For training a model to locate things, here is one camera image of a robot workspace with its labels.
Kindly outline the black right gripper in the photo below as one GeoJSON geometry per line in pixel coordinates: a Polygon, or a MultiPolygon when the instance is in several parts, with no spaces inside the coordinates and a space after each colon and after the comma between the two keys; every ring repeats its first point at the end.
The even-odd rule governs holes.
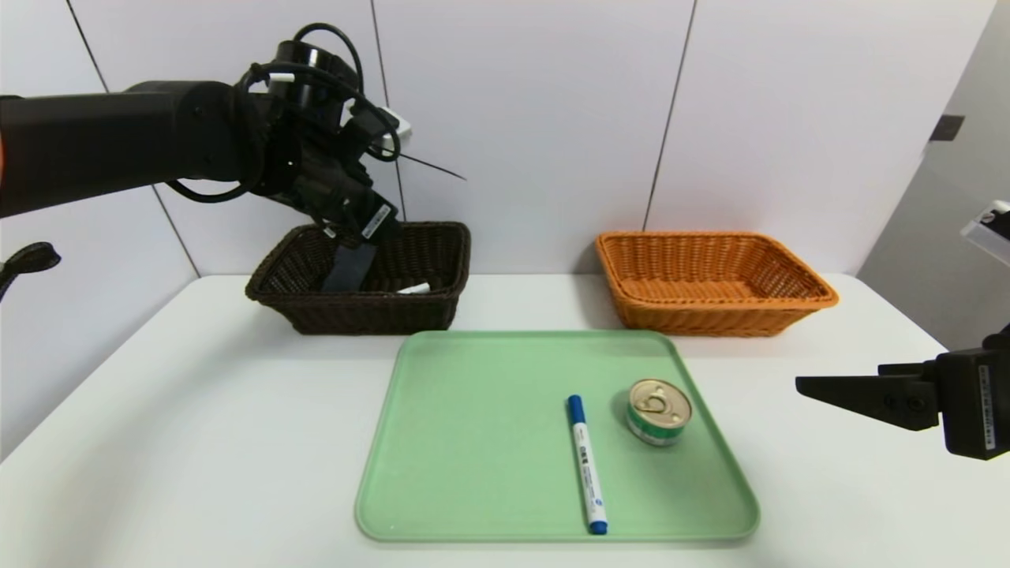
{"type": "Polygon", "coordinates": [[[940,409],[950,454],[987,461],[1008,453],[1007,351],[967,349],[935,362],[880,364],[877,374],[800,376],[795,387],[818,402],[913,432],[939,425],[940,409]],[[937,389],[916,379],[935,377],[937,389]]]}

